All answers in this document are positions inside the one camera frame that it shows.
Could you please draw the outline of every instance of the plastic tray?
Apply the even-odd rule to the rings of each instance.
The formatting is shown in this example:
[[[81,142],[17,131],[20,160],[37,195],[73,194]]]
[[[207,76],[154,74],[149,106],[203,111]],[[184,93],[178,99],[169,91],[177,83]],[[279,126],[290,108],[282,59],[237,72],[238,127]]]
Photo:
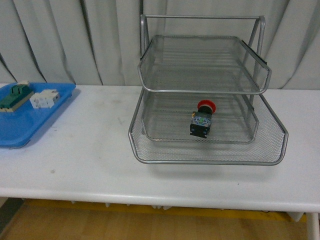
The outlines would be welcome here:
[[[217,106],[207,138],[190,135],[191,115],[204,99]],[[153,141],[249,144],[259,125],[246,95],[146,92],[143,101],[143,130]]]
[[[257,95],[271,70],[247,44],[232,36],[155,36],[138,66],[150,92]]]
[[[0,99],[8,95],[13,85],[15,83],[0,88]],[[35,93],[56,89],[60,99],[52,108],[34,109],[28,100],[14,112],[0,112],[0,147],[19,148],[27,144],[49,117],[71,97],[75,87],[71,83],[30,83]]]
[[[143,127],[146,107],[144,93],[150,94],[142,90],[129,128],[133,153],[142,163],[271,166],[280,163],[285,155],[288,132],[262,95],[255,96],[252,104],[259,119],[254,140],[250,144],[227,144],[212,141],[151,140]],[[177,101],[177,106],[185,100],[181,98]]]

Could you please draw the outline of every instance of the curtain fold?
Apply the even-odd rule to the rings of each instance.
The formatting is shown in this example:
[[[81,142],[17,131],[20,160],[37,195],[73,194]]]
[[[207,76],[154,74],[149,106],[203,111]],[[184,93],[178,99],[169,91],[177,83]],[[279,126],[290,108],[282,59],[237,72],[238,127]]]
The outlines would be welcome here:
[[[140,85],[141,3],[150,15],[264,15],[261,56],[272,69],[270,88],[320,89],[320,0],[2,0],[0,83]],[[148,25],[150,36],[248,42],[253,21],[149,19]]]
[[[43,82],[37,69],[28,39],[12,0],[0,1],[0,55],[12,76],[2,66],[0,82]]]

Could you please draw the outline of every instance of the upper mesh tray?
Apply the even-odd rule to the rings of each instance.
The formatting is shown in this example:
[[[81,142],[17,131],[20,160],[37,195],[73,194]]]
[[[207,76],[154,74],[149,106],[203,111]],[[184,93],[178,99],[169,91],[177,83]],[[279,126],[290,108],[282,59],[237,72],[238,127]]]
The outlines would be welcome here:
[[[271,70],[237,37],[155,36],[138,66],[151,92],[261,94]]]

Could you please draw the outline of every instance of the metal mesh tray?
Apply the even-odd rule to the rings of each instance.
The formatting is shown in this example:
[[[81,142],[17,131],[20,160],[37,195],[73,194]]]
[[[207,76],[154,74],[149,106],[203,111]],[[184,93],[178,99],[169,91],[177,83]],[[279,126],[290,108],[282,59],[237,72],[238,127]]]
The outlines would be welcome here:
[[[151,92],[261,94],[271,70],[231,36],[155,36],[138,66]]]
[[[143,127],[144,93],[147,92],[142,90],[129,128],[133,153],[142,163],[271,166],[280,163],[285,155],[288,132],[262,95],[255,96],[252,104],[260,121],[254,140],[249,144],[226,144],[149,139]]]
[[[197,104],[210,99],[217,105],[207,138],[190,135],[191,115]],[[142,127],[152,141],[249,144],[258,118],[246,95],[145,92]]]

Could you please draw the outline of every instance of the electronic component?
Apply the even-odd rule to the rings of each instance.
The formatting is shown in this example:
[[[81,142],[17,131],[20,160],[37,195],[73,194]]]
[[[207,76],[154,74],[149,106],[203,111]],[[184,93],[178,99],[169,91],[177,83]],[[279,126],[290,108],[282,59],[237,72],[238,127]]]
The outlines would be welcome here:
[[[30,102],[34,109],[52,108],[60,99],[60,94],[56,89],[45,89],[42,92],[36,92]]]
[[[197,105],[198,111],[194,111],[191,117],[190,135],[207,138],[211,127],[211,117],[216,111],[216,105],[210,100],[202,100]]]
[[[28,82],[17,83],[11,87],[9,95],[0,100],[0,112],[14,112],[33,94]]]

